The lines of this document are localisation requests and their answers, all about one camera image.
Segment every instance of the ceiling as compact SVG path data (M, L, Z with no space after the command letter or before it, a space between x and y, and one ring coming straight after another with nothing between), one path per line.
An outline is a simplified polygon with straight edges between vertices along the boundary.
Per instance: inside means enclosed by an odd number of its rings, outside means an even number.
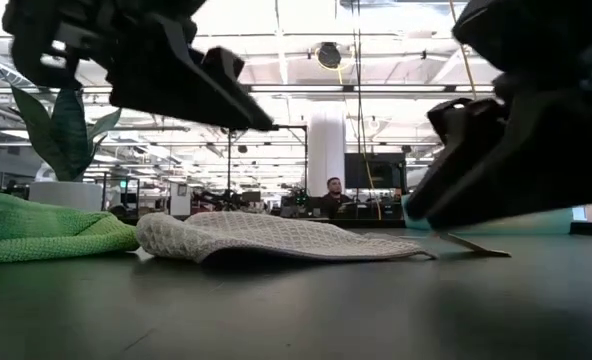
M5 0L0 0L0 19ZM327 102L341 102L347 113L349 151L356 151L358 100L342 93L281 93L285 85L356 84L354 34L361 32L361 83L403 89L409 85L461 85L464 93L424 92L374 94L362 100L367 141L376 152L400 151L406 143L437 142L425 113L445 99L466 95L471 89L460 47L452 40L453 17L446 1L363 0L361 14L354 15L350 0L208 0L195 15L199 35L193 47L207 50L222 46L239 54L246 66L239 77L243 84L274 87L253 96L281 125L306 125L313 111ZM463 2L456 2L456 14ZM9 58L10 37L1 29L0 64L13 70ZM315 56L322 42L336 42L344 58L341 71L320 66ZM476 54L468 52L468 62L476 85L488 87L498 71ZM86 112L91 122L112 112L107 104L105 71L94 63L82 63L78 78L90 92ZM0 90L7 91L0 80ZM10 97L0 94L0 103ZM227 136L218 128L126 110L101 155L118 159L132 174L154 174L224 184L227 171ZM0 133L0 142L26 140L19 133ZM271 133L242 134L232 147L232 180L237 184L260 183L271 191L282 183L300 182L304 171L304 140L300 129ZM139 146L127 146L131 143ZM247 145L246 152L239 145ZM424 166L435 146L414 146L408 163ZM111 163L101 161L101 169ZM162 167L154 168L160 163Z

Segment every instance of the dark gray table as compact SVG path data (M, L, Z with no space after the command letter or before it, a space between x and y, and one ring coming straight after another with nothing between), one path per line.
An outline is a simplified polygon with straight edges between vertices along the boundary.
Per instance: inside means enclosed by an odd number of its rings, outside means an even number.
M0 360L592 359L592 237L476 241L514 257L0 265Z

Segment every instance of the green towel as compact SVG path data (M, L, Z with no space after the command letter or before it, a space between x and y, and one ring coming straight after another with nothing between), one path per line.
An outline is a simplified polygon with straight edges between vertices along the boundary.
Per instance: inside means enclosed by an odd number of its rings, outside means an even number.
M0 194L0 263L138 249L136 227L110 213L86 213Z

